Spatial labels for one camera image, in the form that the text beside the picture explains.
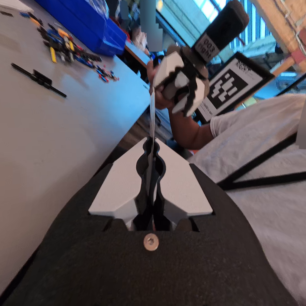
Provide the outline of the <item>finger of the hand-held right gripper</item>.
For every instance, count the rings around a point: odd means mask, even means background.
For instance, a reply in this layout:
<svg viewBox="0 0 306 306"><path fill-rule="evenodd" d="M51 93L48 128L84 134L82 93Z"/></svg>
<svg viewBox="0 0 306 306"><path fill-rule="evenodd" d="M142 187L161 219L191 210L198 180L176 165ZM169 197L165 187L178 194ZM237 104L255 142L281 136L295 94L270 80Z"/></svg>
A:
<svg viewBox="0 0 306 306"><path fill-rule="evenodd" d="M176 92L172 114L182 112L184 117L190 117L209 93L207 80L198 77L189 79L183 72L178 73L174 86Z"/></svg>
<svg viewBox="0 0 306 306"><path fill-rule="evenodd" d="M173 82L178 73L184 68L184 62L180 54L175 51L165 56L158 66L154 76L152 86L155 90L163 86L164 88Z"/></svg>

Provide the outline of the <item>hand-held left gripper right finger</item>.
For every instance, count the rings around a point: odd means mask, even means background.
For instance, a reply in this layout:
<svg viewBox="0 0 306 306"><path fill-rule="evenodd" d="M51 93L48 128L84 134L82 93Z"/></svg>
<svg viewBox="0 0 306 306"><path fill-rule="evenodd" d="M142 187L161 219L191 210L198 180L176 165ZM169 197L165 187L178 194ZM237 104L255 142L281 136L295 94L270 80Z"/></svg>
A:
<svg viewBox="0 0 306 306"><path fill-rule="evenodd" d="M159 139L156 144L156 198L153 220L157 231L172 231L183 219L212 215L203 189L189 161Z"/></svg>

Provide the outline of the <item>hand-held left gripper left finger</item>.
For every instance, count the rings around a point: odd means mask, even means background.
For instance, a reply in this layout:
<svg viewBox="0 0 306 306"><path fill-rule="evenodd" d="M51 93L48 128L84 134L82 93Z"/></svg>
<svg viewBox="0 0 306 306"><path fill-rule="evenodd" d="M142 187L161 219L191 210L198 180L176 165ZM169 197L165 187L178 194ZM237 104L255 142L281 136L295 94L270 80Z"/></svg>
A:
<svg viewBox="0 0 306 306"><path fill-rule="evenodd" d="M152 140L142 139L110 165L88 212L121 219L129 230L140 230L147 209L148 156Z"/></svg>

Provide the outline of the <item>colourful lego sticker sheet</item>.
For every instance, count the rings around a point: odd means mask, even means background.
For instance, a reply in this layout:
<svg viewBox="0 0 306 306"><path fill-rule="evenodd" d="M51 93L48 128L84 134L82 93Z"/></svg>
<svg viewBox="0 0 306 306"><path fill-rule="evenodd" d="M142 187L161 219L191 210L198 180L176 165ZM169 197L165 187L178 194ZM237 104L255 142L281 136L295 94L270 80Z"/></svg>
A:
<svg viewBox="0 0 306 306"><path fill-rule="evenodd" d="M150 140L151 140L151 152L148 156L148 170L147 170L147 193L148 199L151 195L151 177L152 177L152 166L154 157L154 142L155 142L155 89L152 89L151 100L150 100Z"/></svg>

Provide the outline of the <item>person's right forearm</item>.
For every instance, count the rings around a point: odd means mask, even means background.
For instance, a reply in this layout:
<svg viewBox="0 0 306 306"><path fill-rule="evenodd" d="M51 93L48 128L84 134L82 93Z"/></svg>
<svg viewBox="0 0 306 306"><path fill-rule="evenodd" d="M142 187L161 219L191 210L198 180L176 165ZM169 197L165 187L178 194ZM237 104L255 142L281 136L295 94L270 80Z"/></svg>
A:
<svg viewBox="0 0 306 306"><path fill-rule="evenodd" d="M184 117L181 112L173 114L172 110L173 107L168 108L171 131L181 147L200 150L214 139L209 124L199 126L191 117Z"/></svg>

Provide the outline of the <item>pile of small lego pieces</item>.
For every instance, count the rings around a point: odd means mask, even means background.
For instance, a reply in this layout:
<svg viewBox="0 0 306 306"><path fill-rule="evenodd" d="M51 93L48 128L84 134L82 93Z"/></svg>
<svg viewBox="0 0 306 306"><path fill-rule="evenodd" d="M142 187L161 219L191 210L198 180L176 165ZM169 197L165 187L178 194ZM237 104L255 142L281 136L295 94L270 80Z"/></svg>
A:
<svg viewBox="0 0 306 306"><path fill-rule="evenodd" d="M100 67L98 64L95 64L102 62L101 57L87 52L78 46L74 43L72 36L64 30L55 28L49 23L47 24L49 28L45 29L42 20L35 17L31 12L19 12L19 14L37 25L37 31L40 33L44 45L49 49L53 63L57 63L56 56L59 55L63 62L73 63L76 60L90 69L95 70L99 78L105 83L109 83L109 80L113 80L114 82L120 80L112 70L107 70L105 65Z"/></svg>

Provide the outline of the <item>black lego axle with connector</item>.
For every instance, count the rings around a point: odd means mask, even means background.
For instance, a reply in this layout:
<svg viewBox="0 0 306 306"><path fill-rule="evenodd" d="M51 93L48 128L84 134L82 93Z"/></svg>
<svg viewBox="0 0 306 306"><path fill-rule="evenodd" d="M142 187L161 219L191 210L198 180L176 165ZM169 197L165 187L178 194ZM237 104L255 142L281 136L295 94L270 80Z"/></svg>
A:
<svg viewBox="0 0 306 306"><path fill-rule="evenodd" d="M26 71L22 67L16 65L15 63L11 63L11 66L17 70L18 72L24 74L28 78L30 78L32 81L36 82L40 86L43 86L44 88L51 90L52 92L60 95L63 98L67 98L67 95L61 92L60 90L53 87L53 82L50 78L46 77L45 75L41 74L40 72L33 70L32 73L29 71Z"/></svg>

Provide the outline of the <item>person's right hand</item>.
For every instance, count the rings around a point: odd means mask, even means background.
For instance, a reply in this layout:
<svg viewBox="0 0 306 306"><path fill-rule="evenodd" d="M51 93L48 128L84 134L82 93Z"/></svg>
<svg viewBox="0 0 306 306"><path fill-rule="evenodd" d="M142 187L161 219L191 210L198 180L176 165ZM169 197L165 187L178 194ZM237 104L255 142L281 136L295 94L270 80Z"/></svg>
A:
<svg viewBox="0 0 306 306"><path fill-rule="evenodd" d="M147 77L150 83L150 90L149 90L150 94L152 93L153 90L153 80L157 70L158 67L157 66L154 67L152 60L147 63ZM164 86L160 86L157 89L155 89L155 107L160 110L167 108L170 112L172 112L174 107L174 102L172 100L167 100L163 96L162 94L163 90Z"/></svg>

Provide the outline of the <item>black framed marker sign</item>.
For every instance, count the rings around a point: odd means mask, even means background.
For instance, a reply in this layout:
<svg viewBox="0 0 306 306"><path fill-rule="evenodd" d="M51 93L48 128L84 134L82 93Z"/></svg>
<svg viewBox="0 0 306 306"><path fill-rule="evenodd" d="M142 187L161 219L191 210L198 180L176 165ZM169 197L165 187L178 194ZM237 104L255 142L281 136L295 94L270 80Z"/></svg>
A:
<svg viewBox="0 0 306 306"><path fill-rule="evenodd" d="M275 78L255 61L236 52L209 80L210 91L196 110L202 124L228 113Z"/></svg>

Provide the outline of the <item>person's white shirt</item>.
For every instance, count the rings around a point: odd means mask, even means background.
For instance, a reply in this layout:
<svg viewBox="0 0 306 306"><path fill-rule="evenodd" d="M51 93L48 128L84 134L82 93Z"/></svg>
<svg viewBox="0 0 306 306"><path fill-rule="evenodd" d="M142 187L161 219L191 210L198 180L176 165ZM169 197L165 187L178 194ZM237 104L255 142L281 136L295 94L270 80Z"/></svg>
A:
<svg viewBox="0 0 306 306"><path fill-rule="evenodd" d="M305 94L262 100L213 117L213 140L190 162L215 183L297 132ZM306 183L227 191L243 212L267 259L299 305L306 297Z"/></svg>

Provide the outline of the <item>clear plastic bag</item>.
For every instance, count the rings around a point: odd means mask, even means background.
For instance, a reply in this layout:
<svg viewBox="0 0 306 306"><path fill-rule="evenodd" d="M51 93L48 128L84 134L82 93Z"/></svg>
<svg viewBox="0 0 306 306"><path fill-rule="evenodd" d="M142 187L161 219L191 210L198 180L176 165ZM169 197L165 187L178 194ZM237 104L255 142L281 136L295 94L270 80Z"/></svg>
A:
<svg viewBox="0 0 306 306"><path fill-rule="evenodd" d="M109 18L109 7L105 0L86 0L86 2L102 17Z"/></svg>

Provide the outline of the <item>blue plastic bin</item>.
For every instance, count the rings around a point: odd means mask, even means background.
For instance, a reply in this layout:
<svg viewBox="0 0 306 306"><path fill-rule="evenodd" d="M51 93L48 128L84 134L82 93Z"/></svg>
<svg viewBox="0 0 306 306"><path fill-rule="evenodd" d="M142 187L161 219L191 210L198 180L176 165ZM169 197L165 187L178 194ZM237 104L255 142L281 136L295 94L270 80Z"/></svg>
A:
<svg viewBox="0 0 306 306"><path fill-rule="evenodd" d="M84 0L36 0L51 16L92 52L122 55L127 35L110 19L101 16Z"/></svg>

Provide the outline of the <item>white instruction booklet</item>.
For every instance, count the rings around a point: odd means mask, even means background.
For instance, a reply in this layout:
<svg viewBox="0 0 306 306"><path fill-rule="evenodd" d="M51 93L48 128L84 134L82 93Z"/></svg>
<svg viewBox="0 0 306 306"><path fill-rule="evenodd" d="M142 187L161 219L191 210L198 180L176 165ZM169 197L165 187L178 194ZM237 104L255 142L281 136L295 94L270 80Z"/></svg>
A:
<svg viewBox="0 0 306 306"><path fill-rule="evenodd" d="M19 0L1 0L0 10L8 12L34 13L34 10Z"/></svg>

